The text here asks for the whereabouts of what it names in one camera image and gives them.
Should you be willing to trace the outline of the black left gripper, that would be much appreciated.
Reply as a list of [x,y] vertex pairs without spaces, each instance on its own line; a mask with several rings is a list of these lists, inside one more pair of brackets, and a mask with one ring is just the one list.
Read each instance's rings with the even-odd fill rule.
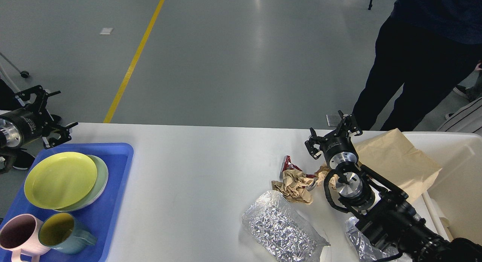
[[47,99],[61,91],[49,92],[41,85],[14,94],[23,102],[22,109],[1,115],[1,147],[20,148],[35,140],[43,140],[43,148],[51,149],[72,140],[71,129],[78,122],[66,126],[51,123],[51,115],[46,110]]

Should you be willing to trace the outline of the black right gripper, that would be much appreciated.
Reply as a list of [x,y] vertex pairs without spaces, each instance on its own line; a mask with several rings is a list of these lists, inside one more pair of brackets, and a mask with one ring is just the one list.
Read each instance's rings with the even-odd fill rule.
[[337,125],[337,133],[332,131],[322,137],[317,135],[314,128],[309,128],[310,136],[304,143],[313,159],[317,160],[323,154],[327,166],[331,169],[336,169],[344,162],[358,164],[358,154],[351,137],[363,134],[353,113],[345,114],[341,110],[338,110],[338,113],[340,122]]

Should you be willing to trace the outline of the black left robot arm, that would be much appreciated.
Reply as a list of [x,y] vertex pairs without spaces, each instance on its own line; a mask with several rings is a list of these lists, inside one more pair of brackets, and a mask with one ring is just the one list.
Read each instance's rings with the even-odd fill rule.
[[1,174],[9,172],[22,152],[22,147],[36,140],[43,141],[44,149],[51,149],[72,140],[71,129],[78,125],[72,122],[63,126],[46,109],[47,100],[60,91],[47,92],[41,85],[17,92],[14,96],[26,104],[22,108],[1,115],[1,156],[5,159]]

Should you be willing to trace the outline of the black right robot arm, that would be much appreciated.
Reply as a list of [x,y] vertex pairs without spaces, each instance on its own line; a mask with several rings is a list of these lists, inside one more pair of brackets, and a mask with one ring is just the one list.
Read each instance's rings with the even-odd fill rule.
[[323,156],[328,174],[323,180],[324,195],[329,205],[357,219],[356,228],[370,244],[380,250],[394,247],[396,255],[383,262],[399,259],[406,254],[413,262],[480,262],[481,246],[466,238],[445,240],[427,228],[408,194],[366,165],[360,165],[359,155],[351,141],[360,136],[354,114],[339,111],[336,129],[324,136],[310,128],[305,141],[309,154],[316,160]]

